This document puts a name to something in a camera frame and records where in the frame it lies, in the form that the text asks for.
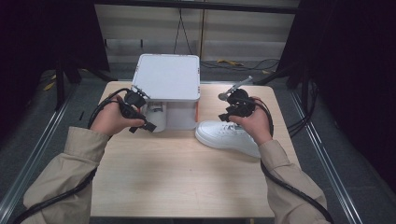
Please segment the gray floor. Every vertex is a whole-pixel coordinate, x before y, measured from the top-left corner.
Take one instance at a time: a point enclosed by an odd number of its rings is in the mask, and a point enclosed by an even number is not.
[[[172,46],[165,46],[161,50],[152,53],[168,53]],[[147,49],[141,49],[139,53],[148,53]],[[243,62],[247,67],[253,67],[258,62]],[[274,65],[273,61],[260,64],[260,67],[269,67]],[[133,63],[111,63],[110,76],[119,79],[132,79],[136,62]],[[11,184],[19,173],[20,169],[28,159],[30,152],[35,147],[40,134],[47,126],[56,103],[56,89],[42,91],[43,87],[49,83],[45,77],[53,72],[48,71],[43,74],[44,81],[37,88],[33,101],[28,105],[25,116],[18,125],[18,128],[12,132],[8,141],[0,146],[0,198],[3,200]],[[29,183],[31,183],[40,173],[46,164],[63,150],[66,131],[69,126],[85,127],[88,116],[91,114],[98,103],[106,83],[93,75],[81,72],[83,79],[77,87],[77,91],[71,97],[70,105],[67,107],[64,116],[52,136],[45,153],[37,165],[36,170]],[[229,69],[208,68],[201,66],[202,81],[240,81],[247,76],[253,76],[254,80],[260,80],[267,75],[262,71],[233,71]],[[282,115],[287,125],[299,120],[296,106],[294,105],[290,91],[287,90],[286,78],[276,79],[269,84],[275,93],[282,111]],[[326,147],[334,167],[340,175],[346,191],[350,195],[361,221],[352,222],[348,220],[343,206],[332,187],[329,177],[326,176],[324,168],[313,147],[311,139],[305,130],[302,130],[292,142],[296,149],[302,168],[323,188],[328,199],[329,211],[331,212],[335,223],[396,223],[396,200],[395,194],[389,190],[386,183],[377,175],[375,170],[363,158],[344,136],[342,130],[337,129],[334,124],[332,115],[329,113],[324,102],[318,98],[316,110],[313,117],[313,123]],[[18,213],[23,210],[21,200],[17,204],[14,213],[11,215],[12,220]],[[182,220],[192,223],[193,220]],[[208,219],[205,223],[249,223],[248,218],[242,219]],[[175,221],[168,218],[100,218],[93,217],[91,223],[174,223]],[[256,218],[255,223],[272,223],[272,219]]]

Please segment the person's left hand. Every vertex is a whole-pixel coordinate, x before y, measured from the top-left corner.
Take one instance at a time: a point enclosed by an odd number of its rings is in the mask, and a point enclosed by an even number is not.
[[[119,95],[114,96],[111,100],[116,101],[121,98]],[[126,119],[120,112],[118,103],[110,103],[99,112],[93,121],[91,130],[104,133],[108,136],[119,133],[127,127],[140,127],[145,123],[142,119]]]

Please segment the white box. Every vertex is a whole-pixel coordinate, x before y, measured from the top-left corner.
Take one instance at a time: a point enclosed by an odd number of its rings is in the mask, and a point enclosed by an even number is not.
[[[132,84],[150,97],[148,102],[166,103],[165,129],[191,130],[196,127],[200,98],[199,57],[143,54]]]

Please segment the wooden table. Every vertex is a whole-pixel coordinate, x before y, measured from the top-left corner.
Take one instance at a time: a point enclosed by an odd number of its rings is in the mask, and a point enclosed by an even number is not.
[[[132,82],[110,82],[102,99]],[[219,120],[226,102],[218,94],[232,85],[201,84],[198,120]],[[274,138],[298,163],[274,92],[244,86],[269,107]],[[128,129],[108,142],[93,180],[93,217],[273,217],[259,159],[236,150],[206,147],[194,130],[149,133]]]

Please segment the cuff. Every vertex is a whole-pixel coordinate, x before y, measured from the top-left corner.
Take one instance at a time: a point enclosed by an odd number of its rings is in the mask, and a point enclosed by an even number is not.
[[[276,167],[290,164],[285,149],[276,140],[265,142],[259,146],[262,155],[262,163],[268,171],[274,170]]]
[[[102,133],[76,127],[70,127],[64,153],[100,162],[109,137]]]

